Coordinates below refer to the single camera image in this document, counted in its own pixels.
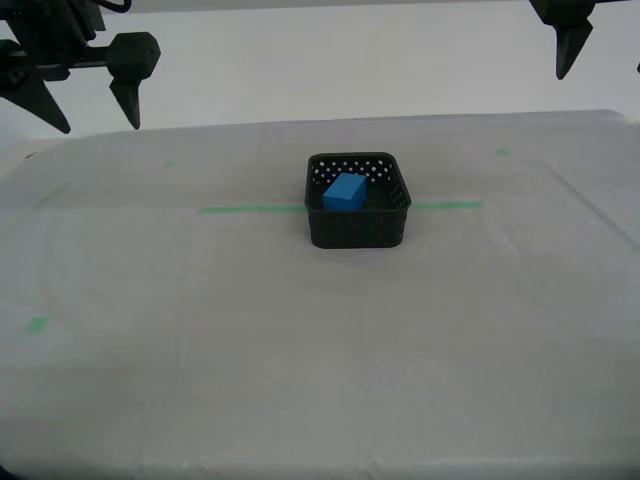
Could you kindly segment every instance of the blue cube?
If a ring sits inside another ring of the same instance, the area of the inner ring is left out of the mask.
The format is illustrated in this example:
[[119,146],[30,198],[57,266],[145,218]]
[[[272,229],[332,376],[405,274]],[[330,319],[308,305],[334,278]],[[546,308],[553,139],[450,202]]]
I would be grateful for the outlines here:
[[360,210],[367,199],[367,177],[341,173],[324,192],[325,210]]

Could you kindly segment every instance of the plastic basket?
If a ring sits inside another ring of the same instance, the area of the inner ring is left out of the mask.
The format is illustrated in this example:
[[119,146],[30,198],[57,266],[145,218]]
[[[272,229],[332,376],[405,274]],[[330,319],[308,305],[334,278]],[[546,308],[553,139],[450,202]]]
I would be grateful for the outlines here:
[[[322,195],[341,173],[367,177],[362,210],[325,211]],[[309,159],[305,205],[320,248],[389,248],[402,243],[411,197],[388,153],[325,153]]]

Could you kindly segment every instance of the black basket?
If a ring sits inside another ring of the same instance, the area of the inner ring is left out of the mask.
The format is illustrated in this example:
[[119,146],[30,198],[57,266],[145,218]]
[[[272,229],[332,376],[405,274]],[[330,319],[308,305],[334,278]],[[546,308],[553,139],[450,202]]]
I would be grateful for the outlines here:
[[[341,173],[367,176],[362,210],[322,209],[324,192]],[[388,153],[325,153],[309,159],[305,205],[316,247],[388,248],[402,243],[411,197]]]

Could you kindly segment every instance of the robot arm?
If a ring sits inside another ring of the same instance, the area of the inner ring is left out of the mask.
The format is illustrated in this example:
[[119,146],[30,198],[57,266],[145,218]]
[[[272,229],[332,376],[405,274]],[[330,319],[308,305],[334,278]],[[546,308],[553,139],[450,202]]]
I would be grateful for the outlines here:
[[573,66],[593,27],[588,17],[596,3],[625,0],[529,0],[540,20],[556,31],[556,76],[562,80]]
[[108,47],[89,46],[96,30],[105,30],[99,5],[125,13],[131,0],[0,0],[0,20],[19,42],[0,40],[0,97],[69,133],[44,82],[66,80],[72,68],[107,67],[111,91],[131,125],[140,128],[138,88],[153,73],[160,47],[147,32],[118,34]]

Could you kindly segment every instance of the green tape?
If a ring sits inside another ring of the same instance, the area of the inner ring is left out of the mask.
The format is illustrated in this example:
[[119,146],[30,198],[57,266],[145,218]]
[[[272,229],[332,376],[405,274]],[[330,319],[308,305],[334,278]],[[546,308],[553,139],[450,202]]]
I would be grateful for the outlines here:
[[[411,206],[413,210],[470,210],[482,207],[482,202],[414,203]],[[239,205],[201,208],[198,213],[302,213],[306,210],[304,205]]]
[[304,205],[242,205],[238,207],[207,207],[198,213],[290,213],[305,212]]
[[411,208],[415,210],[471,210],[483,206],[482,202],[439,202],[414,203]]
[[47,317],[33,317],[29,325],[25,327],[24,333],[27,335],[35,335],[47,328],[48,324],[49,319]]

